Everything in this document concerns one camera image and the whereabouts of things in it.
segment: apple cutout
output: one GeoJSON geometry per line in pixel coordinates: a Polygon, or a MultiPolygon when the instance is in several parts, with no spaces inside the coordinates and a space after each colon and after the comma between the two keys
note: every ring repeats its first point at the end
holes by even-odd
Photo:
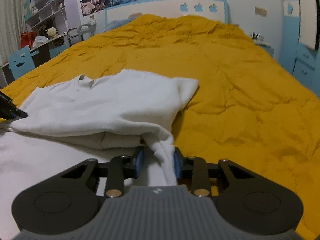
{"type": "Polygon", "coordinates": [[[202,12],[203,11],[201,3],[195,5],[195,10],[196,10],[196,12],[202,12]]]}
{"type": "Polygon", "coordinates": [[[293,12],[293,6],[291,4],[288,4],[288,14],[292,14],[293,12]]]}
{"type": "Polygon", "coordinates": [[[216,5],[215,5],[215,4],[210,5],[210,6],[209,6],[209,11],[210,11],[210,12],[217,12],[218,10],[217,10],[216,5]]]}
{"type": "Polygon", "coordinates": [[[180,11],[182,12],[187,12],[189,9],[188,9],[188,5],[186,3],[180,5],[180,11]]]}

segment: metal screw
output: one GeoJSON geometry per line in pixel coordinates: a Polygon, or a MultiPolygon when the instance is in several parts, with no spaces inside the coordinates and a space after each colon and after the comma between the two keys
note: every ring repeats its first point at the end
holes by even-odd
{"type": "Polygon", "coordinates": [[[193,194],[198,197],[207,197],[210,195],[210,191],[205,188],[198,188],[193,192],[193,194]]]}
{"type": "Polygon", "coordinates": [[[114,198],[114,197],[120,197],[122,195],[122,192],[118,189],[109,189],[107,192],[106,192],[106,195],[108,197],[111,197],[111,198],[114,198]]]}

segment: headboard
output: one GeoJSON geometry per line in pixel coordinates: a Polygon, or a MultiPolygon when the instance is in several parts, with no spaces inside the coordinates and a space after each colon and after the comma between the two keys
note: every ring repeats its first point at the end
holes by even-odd
{"type": "Polygon", "coordinates": [[[223,23],[229,22],[227,0],[145,0],[107,8],[106,24],[139,12],[167,18],[199,15],[223,23]]]}

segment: light switch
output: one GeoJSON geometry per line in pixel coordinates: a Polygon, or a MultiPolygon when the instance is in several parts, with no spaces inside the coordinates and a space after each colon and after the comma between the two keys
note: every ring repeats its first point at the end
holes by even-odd
{"type": "Polygon", "coordinates": [[[254,8],[254,13],[256,15],[260,15],[262,17],[267,17],[267,10],[264,8],[260,8],[260,7],[255,7],[254,8]]]}

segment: white towel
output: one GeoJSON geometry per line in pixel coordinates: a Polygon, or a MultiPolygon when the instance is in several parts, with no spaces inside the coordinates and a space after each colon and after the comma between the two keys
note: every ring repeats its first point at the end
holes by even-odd
{"type": "Polygon", "coordinates": [[[160,160],[167,184],[176,185],[171,125],[197,87],[194,79],[126,69],[96,80],[81,75],[36,88],[20,107],[29,116],[13,121],[9,130],[95,149],[140,146],[142,137],[160,160]]]}

